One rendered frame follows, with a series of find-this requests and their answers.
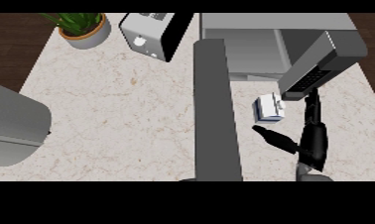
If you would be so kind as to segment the white blue milk carton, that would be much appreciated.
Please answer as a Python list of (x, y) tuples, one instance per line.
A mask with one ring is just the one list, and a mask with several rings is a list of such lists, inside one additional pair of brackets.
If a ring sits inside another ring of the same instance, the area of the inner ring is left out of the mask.
[(261, 95), (253, 102), (255, 122), (271, 124), (278, 122), (283, 117), (284, 103), (281, 97), (272, 92)]

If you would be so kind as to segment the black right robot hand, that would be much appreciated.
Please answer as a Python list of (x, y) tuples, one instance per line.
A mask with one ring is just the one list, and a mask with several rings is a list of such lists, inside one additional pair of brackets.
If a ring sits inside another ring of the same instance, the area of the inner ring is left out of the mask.
[(297, 161), (317, 171), (323, 171), (327, 152), (327, 133), (320, 122), (320, 101), (317, 89), (312, 88), (303, 97), (303, 127), (299, 143), (272, 130), (255, 125), (252, 129), (264, 137), (265, 142), (290, 154), (297, 154)]

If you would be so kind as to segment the silver black toaster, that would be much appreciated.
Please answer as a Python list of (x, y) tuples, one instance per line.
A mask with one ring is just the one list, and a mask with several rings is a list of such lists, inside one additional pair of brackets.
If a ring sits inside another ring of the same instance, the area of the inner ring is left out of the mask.
[(129, 49), (169, 62), (191, 18), (191, 13), (126, 13), (117, 27)]

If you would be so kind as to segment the green plant in grey pot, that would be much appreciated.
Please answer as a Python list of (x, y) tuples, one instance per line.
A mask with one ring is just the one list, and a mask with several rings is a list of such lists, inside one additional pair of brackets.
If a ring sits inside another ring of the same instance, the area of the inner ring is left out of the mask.
[(78, 50), (94, 48), (109, 36), (110, 24), (104, 13), (58, 13), (55, 17), (41, 13), (41, 16), (51, 21), (61, 38)]

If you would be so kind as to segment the grey microwave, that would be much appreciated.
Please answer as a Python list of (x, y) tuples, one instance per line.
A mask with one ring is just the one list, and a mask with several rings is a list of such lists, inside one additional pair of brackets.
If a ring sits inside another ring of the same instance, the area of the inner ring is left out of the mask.
[(367, 56), (345, 13), (203, 13), (200, 37), (224, 41), (233, 81), (272, 81), (299, 100)]

